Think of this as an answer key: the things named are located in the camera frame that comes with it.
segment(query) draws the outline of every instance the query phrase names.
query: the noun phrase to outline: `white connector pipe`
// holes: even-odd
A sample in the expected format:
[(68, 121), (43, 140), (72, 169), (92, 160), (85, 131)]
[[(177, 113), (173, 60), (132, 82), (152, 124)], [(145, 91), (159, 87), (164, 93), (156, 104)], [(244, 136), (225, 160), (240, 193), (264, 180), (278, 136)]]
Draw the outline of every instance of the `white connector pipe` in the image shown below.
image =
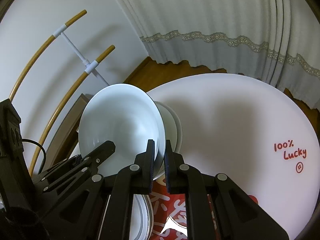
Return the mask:
[[(82, 60), (82, 63), (88, 68), (91, 64), (90, 61), (87, 60), (81, 52), (77, 49), (77, 47), (72, 43), (72, 41), (65, 35), (64, 32), (61, 32), (60, 34), (66, 42), (70, 45), (70, 47), (73, 49), (73, 51), (77, 54), (77, 56)], [(109, 86), (108, 82), (103, 78), (103, 76), (100, 75), (100, 73), (95, 69), (99, 64), (97, 64), (92, 70), (91, 73), (95, 75), (96, 78), (100, 79), (107, 87)]]

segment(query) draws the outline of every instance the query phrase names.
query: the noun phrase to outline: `black cable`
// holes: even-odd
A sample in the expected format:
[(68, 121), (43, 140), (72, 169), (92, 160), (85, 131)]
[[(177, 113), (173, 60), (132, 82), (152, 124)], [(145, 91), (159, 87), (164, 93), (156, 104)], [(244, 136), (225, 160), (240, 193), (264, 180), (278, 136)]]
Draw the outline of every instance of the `black cable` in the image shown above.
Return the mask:
[(40, 168), (39, 168), (39, 171), (38, 171), (38, 174), (40, 174), (40, 173), (42, 172), (42, 170), (43, 170), (45, 161), (46, 161), (46, 159), (47, 159), (47, 158), (46, 158), (47, 155), (46, 155), (46, 153), (45, 153), (44, 148), (42, 147), (42, 145), (41, 145), (40, 143), (38, 143), (38, 142), (36, 142), (36, 141), (33, 141), (33, 140), (30, 140), (30, 139), (22, 139), (22, 141), (23, 141), (23, 142), (28, 142), (28, 143), (33, 143), (33, 144), (37, 145), (38, 147), (40, 147), (40, 149), (42, 150), (42, 152), (43, 152), (43, 160), (42, 160), (42, 163), (41, 163)]

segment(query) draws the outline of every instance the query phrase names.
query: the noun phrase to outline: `red circle symbol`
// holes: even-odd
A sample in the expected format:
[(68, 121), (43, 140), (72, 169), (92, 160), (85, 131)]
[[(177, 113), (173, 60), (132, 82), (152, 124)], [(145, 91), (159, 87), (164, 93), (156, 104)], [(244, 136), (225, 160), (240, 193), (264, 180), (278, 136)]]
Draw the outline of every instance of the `red circle symbol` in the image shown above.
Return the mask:
[(298, 162), (297, 165), (296, 165), (297, 173), (301, 173), (302, 170), (303, 170), (303, 164), (302, 164), (302, 162)]

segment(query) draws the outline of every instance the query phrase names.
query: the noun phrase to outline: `curtain fold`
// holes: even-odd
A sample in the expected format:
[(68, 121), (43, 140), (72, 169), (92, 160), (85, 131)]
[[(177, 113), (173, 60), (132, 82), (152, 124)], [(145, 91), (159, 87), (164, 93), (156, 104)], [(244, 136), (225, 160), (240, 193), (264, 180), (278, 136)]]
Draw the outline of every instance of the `curtain fold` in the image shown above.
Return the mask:
[(320, 25), (305, 0), (117, 1), (156, 62), (243, 73), (320, 109)]

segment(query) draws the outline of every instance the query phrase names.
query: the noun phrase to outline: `tabletop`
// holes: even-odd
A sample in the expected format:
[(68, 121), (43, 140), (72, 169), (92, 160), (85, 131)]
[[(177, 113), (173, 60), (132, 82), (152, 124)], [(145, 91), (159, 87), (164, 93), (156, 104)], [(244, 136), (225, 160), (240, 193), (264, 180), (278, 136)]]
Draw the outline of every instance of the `tabletop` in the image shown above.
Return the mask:
[[(148, 95), (180, 118), (185, 163), (204, 174), (227, 174), (290, 239), (300, 233), (319, 194), (320, 150), (293, 101), (259, 80), (216, 73), (175, 80)], [(169, 195), (162, 177), (150, 199), (155, 217), (150, 239), (186, 239), (184, 195)]]

